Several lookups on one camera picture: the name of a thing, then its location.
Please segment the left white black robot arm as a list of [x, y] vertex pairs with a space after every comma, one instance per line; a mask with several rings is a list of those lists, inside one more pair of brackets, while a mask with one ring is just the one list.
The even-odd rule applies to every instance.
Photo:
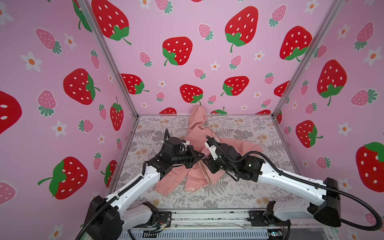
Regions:
[[126, 215], [131, 204], [172, 169], [182, 166], [192, 168], [204, 157], [205, 154], [196, 151], [188, 141], [176, 137], [165, 140], [159, 153], [143, 163], [142, 172], [135, 179], [108, 196], [97, 196], [91, 201], [83, 228], [76, 239], [80, 240], [88, 234], [93, 240], [117, 240], [123, 231], [131, 228], [129, 224], [148, 223], [155, 209], [145, 205], [140, 221], [137, 215], [139, 208]]

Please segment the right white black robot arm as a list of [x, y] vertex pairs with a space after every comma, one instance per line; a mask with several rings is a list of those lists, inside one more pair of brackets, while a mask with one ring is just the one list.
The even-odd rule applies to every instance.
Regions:
[[[210, 155], [204, 160], [212, 173], [223, 170], [235, 181], [245, 180], [269, 184], [285, 189], [303, 199], [303, 202], [272, 203], [267, 214], [280, 221], [313, 218], [317, 222], [338, 228], [342, 224], [364, 231], [378, 231], [383, 226], [381, 216], [366, 202], [340, 191], [336, 180], [324, 181], [305, 178], [278, 168], [266, 155], [258, 151], [239, 154], [228, 144], [205, 143]], [[372, 226], [362, 226], [341, 217], [341, 197], [347, 197], [366, 208], [374, 217]]]

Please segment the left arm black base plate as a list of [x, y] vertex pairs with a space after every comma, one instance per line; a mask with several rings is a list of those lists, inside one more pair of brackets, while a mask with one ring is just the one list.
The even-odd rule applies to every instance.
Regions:
[[171, 226], [172, 212], [170, 211], [160, 211], [155, 212], [150, 217], [150, 220], [145, 224], [148, 228], [160, 228], [162, 225], [166, 227]]

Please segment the pink hooded zip jacket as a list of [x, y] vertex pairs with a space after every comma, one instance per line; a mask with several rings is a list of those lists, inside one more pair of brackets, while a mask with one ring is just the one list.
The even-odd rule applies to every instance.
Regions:
[[[219, 138], [210, 128], [203, 127], [206, 121], [207, 113], [205, 108], [202, 106], [195, 107], [189, 118], [188, 134], [185, 137], [185, 140], [189, 141], [196, 151], [203, 153], [206, 156], [210, 155], [210, 151], [205, 146], [205, 142], [207, 141], [206, 136], [210, 136], [220, 143], [233, 146], [241, 155], [244, 155], [249, 151], [263, 151], [257, 144], [234, 139]], [[187, 179], [185, 190], [188, 192], [196, 192], [207, 185], [215, 185], [224, 174], [225, 172], [222, 170], [219, 170], [214, 174], [211, 173], [203, 161], [199, 161], [191, 169], [187, 169], [186, 167], [172, 169], [170, 173], [156, 184], [155, 191], [163, 196], [167, 196], [176, 189], [183, 179]]]

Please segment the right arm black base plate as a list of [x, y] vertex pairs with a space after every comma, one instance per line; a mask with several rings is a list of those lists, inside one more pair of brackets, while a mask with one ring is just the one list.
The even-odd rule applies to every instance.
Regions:
[[267, 215], [265, 211], [249, 211], [247, 221], [252, 227], [290, 227], [290, 221], [281, 221], [273, 214]]

